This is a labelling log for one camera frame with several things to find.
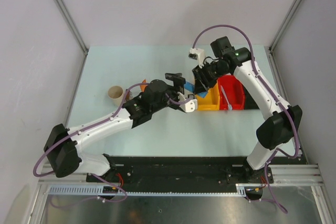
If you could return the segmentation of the brown block with hole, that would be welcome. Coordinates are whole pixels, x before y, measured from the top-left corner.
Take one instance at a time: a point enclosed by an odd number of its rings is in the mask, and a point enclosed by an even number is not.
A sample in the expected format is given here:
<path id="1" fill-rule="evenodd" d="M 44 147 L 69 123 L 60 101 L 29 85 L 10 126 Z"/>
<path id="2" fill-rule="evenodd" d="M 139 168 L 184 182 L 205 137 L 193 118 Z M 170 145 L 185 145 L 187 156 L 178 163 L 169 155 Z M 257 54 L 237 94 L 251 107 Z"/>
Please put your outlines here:
<path id="1" fill-rule="evenodd" d="M 127 94 L 127 98 L 126 100 L 129 101 L 133 98 L 133 94 L 132 94 L 132 91 L 129 91 L 128 94 Z"/>

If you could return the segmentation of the white paper cup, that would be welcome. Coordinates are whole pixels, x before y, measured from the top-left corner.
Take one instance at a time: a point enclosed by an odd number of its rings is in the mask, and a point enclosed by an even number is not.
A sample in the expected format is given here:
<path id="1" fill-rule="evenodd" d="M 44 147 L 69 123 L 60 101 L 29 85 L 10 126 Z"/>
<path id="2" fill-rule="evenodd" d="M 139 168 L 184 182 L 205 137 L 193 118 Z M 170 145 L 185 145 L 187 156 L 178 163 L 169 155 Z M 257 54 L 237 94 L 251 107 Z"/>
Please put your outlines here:
<path id="1" fill-rule="evenodd" d="M 121 86 L 112 86 L 108 90 L 108 97 L 112 100 L 115 106 L 119 106 L 124 97 L 124 89 Z"/>

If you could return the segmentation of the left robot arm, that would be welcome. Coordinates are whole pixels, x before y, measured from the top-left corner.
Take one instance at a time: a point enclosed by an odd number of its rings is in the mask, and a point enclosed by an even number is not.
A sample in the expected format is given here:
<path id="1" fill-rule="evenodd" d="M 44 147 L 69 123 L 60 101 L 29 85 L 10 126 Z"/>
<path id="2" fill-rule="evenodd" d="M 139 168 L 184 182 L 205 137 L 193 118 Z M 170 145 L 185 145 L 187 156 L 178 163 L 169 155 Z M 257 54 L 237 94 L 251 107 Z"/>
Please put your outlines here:
<path id="1" fill-rule="evenodd" d="M 106 154 L 93 155 L 85 150 L 90 145 L 112 134 L 130 130 L 151 120 L 154 113 L 165 108 L 192 113 L 197 108 L 193 94 L 185 95 L 185 79 L 181 73 L 165 75 L 173 82 L 167 84 L 155 79 L 138 84 L 141 92 L 128 100 L 130 89 L 126 89 L 119 107 L 100 119 L 66 128 L 63 124 L 54 126 L 44 147 L 43 157 L 51 165 L 51 173 L 57 178 L 74 173 L 98 175 L 103 181 L 115 178 L 116 169 L 108 161 Z"/>

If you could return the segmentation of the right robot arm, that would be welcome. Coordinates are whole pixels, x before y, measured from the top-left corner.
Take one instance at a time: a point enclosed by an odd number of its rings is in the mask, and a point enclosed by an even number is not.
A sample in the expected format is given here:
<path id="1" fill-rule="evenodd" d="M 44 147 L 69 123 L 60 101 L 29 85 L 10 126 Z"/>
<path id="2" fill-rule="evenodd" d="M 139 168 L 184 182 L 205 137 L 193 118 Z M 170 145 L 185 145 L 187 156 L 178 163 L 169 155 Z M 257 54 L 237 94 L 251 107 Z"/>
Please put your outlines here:
<path id="1" fill-rule="evenodd" d="M 192 47 L 188 56 L 197 60 L 192 70 L 196 94 L 212 88 L 220 77 L 231 74 L 249 92 L 264 118 L 257 129 L 258 142 L 247 156 L 247 166 L 242 169 L 243 179 L 254 183 L 261 177 L 261 168 L 268 165 L 276 153 L 282 152 L 281 146 L 294 140 L 295 152 L 299 153 L 298 127 L 302 118 L 300 106 L 290 105 L 265 78 L 253 56 L 252 47 L 236 49 L 227 37 L 211 43 L 215 60 L 206 61 L 205 51 Z"/>

